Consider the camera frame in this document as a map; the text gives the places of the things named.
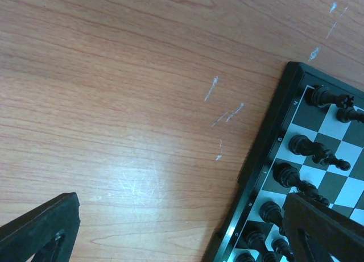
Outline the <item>black pawn chess piece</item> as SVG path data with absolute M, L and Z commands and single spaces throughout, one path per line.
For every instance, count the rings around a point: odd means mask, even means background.
M 348 171 L 351 168 L 351 165 L 349 162 L 338 159 L 336 156 L 332 153 L 328 155 L 328 157 L 324 160 L 324 163 L 326 165 L 334 165 L 336 168 L 342 170 L 342 171 Z

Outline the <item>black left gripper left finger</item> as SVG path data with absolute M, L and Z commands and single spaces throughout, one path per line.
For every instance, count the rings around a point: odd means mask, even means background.
M 75 192 L 62 193 L 1 226 L 1 261 L 69 261 L 79 207 Z

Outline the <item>black knight chess piece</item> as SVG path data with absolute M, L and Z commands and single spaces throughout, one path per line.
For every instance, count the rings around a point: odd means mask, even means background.
M 295 155 L 312 156 L 316 164 L 327 165 L 326 162 L 331 150 L 319 142 L 312 142 L 305 135 L 295 135 L 288 143 L 289 150 Z

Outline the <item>black king chess piece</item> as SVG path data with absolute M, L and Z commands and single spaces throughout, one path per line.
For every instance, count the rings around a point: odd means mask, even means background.
M 249 249 L 256 250 L 260 254 L 264 254 L 268 251 L 265 245 L 265 234 L 258 228 L 249 231 L 245 235 L 244 240 Z

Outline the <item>black queen chess piece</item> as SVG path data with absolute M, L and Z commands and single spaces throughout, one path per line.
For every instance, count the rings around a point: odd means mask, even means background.
M 285 236 L 281 207 L 273 202 L 267 201 L 259 208 L 259 216 L 266 223 L 273 223 L 278 227 L 279 234 Z

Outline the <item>black and white chessboard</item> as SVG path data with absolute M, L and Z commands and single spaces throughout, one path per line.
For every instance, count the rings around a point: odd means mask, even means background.
M 274 224 L 266 223 L 258 211 L 266 201 L 284 204 L 285 188 L 273 177 L 282 163 L 295 167 L 302 180 L 313 184 L 330 202 L 330 208 L 363 223 L 363 123 L 341 123 L 333 104 L 314 107 L 309 98 L 318 86 L 333 94 L 354 98 L 354 109 L 363 112 L 363 92 L 307 64 L 290 61 L 282 74 L 257 138 L 242 166 L 238 191 L 228 215 L 206 250 L 204 261 L 233 261 L 247 252 L 243 233 L 258 227 L 270 244 L 278 235 Z M 326 145 L 335 156 L 350 163 L 347 171 L 316 164 L 309 156 L 295 155 L 288 143 L 302 134 Z

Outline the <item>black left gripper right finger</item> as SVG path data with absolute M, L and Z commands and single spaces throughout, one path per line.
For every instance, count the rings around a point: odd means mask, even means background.
M 286 196 L 283 228 L 296 261 L 363 261 L 363 226 L 301 193 Z

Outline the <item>black bishop chess piece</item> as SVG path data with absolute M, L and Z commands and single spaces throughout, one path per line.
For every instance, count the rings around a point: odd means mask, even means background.
M 324 204 L 326 207 L 330 205 L 328 199 L 319 194 L 318 189 L 306 180 L 302 180 L 298 169 L 289 163 L 281 163 L 274 168 L 273 178 L 284 188 L 295 187 L 305 196 Z

